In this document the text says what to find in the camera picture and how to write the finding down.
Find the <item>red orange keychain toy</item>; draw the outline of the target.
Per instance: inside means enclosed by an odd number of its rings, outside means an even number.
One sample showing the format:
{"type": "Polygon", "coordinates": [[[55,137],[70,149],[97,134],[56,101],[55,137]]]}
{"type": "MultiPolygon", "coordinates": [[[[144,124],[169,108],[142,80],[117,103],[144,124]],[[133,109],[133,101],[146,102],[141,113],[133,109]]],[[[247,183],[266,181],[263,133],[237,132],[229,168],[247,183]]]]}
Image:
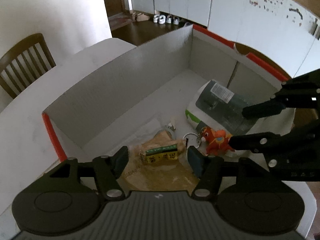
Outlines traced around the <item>red orange keychain toy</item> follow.
{"type": "Polygon", "coordinates": [[[205,126],[200,132],[201,139],[204,139],[207,143],[206,155],[224,155],[228,151],[235,152],[229,145],[229,141],[232,137],[230,133],[225,130],[214,130],[209,126],[205,126]]]}

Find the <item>white green wipes pack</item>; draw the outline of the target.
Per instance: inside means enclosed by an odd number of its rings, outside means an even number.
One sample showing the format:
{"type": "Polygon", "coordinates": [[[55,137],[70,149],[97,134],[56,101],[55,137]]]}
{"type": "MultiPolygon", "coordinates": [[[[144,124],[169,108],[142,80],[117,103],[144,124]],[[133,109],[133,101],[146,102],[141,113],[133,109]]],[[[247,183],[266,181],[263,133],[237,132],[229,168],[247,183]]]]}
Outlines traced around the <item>white green wipes pack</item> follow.
{"type": "Polygon", "coordinates": [[[185,110],[189,123],[200,132],[205,126],[225,130],[231,135],[245,135],[257,119],[245,119],[242,110],[247,101],[215,80],[205,83],[185,110]]]}

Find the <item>small green yellow packet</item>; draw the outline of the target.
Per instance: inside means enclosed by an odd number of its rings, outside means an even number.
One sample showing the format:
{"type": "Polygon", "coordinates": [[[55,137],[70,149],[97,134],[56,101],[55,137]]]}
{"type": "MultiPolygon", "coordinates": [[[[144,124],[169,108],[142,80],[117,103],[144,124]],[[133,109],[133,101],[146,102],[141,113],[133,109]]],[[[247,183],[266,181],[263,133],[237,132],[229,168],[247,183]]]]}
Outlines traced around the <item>small green yellow packet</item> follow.
{"type": "Polygon", "coordinates": [[[178,145],[172,144],[151,148],[143,151],[139,157],[144,164],[154,164],[163,160],[176,160],[178,158],[178,145]]]}

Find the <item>grey correction tape dispenser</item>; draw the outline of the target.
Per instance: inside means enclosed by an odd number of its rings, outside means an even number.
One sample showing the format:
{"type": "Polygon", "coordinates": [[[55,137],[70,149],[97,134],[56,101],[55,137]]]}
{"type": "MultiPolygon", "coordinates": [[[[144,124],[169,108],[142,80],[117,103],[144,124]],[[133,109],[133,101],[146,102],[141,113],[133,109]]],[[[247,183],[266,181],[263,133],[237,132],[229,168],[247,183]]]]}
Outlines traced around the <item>grey correction tape dispenser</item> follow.
{"type": "Polygon", "coordinates": [[[176,120],[174,116],[164,125],[164,129],[170,134],[172,139],[176,139],[176,120]]]}

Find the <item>near wooden chair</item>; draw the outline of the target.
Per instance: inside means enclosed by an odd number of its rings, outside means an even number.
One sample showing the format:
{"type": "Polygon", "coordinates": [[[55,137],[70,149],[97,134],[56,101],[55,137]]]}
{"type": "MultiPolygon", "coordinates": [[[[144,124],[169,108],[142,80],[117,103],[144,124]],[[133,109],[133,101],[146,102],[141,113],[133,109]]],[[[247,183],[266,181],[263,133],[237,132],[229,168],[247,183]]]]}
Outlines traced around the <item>near wooden chair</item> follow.
{"type": "Polygon", "coordinates": [[[267,56],[262,54],[261,52],[248,47],[244,44],[235,42],[234,49],[237,50],[241,55],[247,56],[249,59],[257,63],[258,65],[263,65],[263,67],[266,70],[271,70],[272,73],[276,75],[276,77],[280,77],[281,81],[286,81],[291,79],[289,74],[283,68],[281,68],[279,65],[277,65],[274,61],[269,59],[267,56]]]}

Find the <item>wooden chair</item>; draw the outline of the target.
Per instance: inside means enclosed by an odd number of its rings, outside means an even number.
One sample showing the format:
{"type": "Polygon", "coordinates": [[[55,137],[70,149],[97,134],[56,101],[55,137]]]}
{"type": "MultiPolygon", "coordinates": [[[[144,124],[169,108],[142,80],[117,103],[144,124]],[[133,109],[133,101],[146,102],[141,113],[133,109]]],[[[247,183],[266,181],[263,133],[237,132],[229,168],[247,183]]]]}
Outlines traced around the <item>wooden chair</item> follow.
{"type": "Polygon", "coordinates": [[[1,57],[1,87],[14,99],[55,66],[43,34],[32,34],[1,57]]]}
{"type": "Polygon", "coordinates": [[[241,55],[247,56],[249,59],[257,63],[258,65],[263,65],[263,67],[266,70],[271,70],[272,73],[276,75],[276,77],[280,77],[281,81],[286,81],[291,79],[289,74],[283,68],[281,68],[279,65],[277,65],[274,61],[269,59],[267,56],[262,54],[261,52],[248,47],[244,44],[235,42],[234,49],[237,50],[241,55]]]}

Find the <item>red cardboard shoe box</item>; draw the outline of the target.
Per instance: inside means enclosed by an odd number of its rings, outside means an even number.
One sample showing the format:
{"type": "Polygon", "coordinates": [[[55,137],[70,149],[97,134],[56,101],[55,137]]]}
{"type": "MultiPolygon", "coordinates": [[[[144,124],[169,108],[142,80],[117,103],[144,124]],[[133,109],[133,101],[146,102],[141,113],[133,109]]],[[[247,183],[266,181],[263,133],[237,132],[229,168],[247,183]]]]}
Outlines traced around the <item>red cardboard shoe box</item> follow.
{"type": "Polygon", "coordinates": [[[146,120],[176,117],[189,132],[185,109],[199,88],[215,80],[251,103],[280,90],[287,75],[207,29],[184,27],[141,46],[111,39],[87,48],[94,64],[69,81],[42,117],[57,158],[90,161],[123,145],[146,120]]]}

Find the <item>white shoes row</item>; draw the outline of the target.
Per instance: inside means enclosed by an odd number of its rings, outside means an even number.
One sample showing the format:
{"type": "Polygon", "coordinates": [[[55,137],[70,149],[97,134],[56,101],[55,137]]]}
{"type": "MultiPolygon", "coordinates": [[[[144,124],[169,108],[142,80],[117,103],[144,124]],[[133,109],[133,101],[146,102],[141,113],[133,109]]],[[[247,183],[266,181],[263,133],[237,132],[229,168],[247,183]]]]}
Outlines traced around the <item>white shoes row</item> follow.
{"type": "Polygon", "coordinates": [[[171,14],[155,14],[152,21],[153,23],[157,23],[160,25],[173,25],[174,28],[188,27],[192,25],[192,23],[186,21],[185,19],[171,14]]]}

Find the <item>far wooden chair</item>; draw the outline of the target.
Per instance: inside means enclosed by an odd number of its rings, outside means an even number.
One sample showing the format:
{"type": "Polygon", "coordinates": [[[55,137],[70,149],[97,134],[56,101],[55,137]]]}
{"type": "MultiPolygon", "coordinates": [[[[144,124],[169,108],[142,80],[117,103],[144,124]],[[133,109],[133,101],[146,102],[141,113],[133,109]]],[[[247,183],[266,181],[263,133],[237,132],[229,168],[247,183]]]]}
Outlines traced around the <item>far wooden chair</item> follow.
{"type": "Polygon", "coordinates": [[[43,34],[32,34],[1,57],[1,87],[14,99],[55,66],[43,34]]]}

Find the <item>white wall cabinet unit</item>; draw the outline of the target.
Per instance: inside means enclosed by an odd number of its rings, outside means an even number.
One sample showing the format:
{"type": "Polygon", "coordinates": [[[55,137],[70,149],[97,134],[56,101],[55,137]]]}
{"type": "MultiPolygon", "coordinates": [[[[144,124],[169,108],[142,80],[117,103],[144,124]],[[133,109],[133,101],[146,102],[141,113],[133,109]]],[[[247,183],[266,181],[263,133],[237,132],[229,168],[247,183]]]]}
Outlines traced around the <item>white wall cabinet unit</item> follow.
{"type": "Polygon", "coordinates": [[[294,0],[153,1],[158,11],[259,51],[291,77],[319,68],[319,18],[294,0]]]}

